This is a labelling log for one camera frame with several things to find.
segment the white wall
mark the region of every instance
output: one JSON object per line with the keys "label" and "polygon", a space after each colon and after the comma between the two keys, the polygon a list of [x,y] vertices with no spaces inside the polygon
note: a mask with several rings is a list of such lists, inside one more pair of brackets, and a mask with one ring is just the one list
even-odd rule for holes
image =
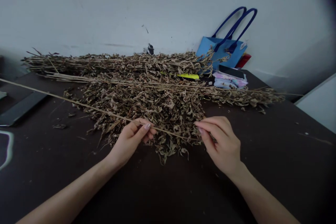
{"label": "white wall", "polygon": [[0,0],[0,54],[17,64],[31,47],[65,56],[131,55],[148,43],[155,53],[197,50],[202,36],[211,36],[231,11],[255,7],[257,17],[243,36],[253,56],[245,68],[275,88],[304,93],[336,69],[328,5],[327,0]]}
{"label": "white wall", "polygon": [[336,73],[295,105],[336,134]]}

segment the phone screen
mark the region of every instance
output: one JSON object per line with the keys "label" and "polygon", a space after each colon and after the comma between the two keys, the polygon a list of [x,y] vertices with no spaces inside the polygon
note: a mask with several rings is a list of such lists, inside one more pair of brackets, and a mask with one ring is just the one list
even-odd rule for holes
{"label": "phone screen", "polygon": [[227,75],[231,75],[240,79],[244,79],[244,73],[242,71],[233,69],[233,68],[229,68],[223,65],[218,65],[218,71],[222,72],[223,74],[227,74]]}

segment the fingernail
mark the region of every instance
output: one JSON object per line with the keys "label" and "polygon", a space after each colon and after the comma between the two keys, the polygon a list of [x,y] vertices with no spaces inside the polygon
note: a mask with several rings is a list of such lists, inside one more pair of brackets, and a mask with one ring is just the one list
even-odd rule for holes
{"label": "fingernail", "polygon": [[145,125],[145,130],[149,130],[150,127],[151,127],[151,124],[146,124]]}
{"label": "fingernail", "polygon": [[199,130],[199,132],[201,133],[201,135],[203,135],[203,133],[204,133],[204,129],[198,127],[198,130]]}

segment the forearm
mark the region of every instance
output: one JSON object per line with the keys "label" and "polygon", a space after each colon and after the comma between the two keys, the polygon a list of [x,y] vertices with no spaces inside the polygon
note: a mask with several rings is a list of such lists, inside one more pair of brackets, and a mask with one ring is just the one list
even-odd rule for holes
{"label": "forearm", "polygon": [[244,164],[230,178],[238,187],[259,224],[299,223],[295,217],[249,172]]}
{"label": "forearm", "polygon": [[102,160],[18,223],[71,223],[117,170],[117,165]]}

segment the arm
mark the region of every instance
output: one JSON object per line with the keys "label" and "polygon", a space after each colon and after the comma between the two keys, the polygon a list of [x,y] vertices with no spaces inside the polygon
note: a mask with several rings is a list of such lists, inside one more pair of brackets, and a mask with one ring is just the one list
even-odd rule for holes
{"label": "arm", "polygon": [[[253,216],[259,224],[299,223],[297,219],[274,198],[240,161],[240,141],[233,133],[226,117],[210,117],[195,122],[215,165],[238,187]],[[214,143],[211,135],[217,140]]]}
{"label": "arm", "polygon": [[89,200],[122,167],[135,152],[141,141],[153,139],[153,124],[144,119],[125,126],[111,152],[105,159],[38,206],[17,223],[71,223]]}

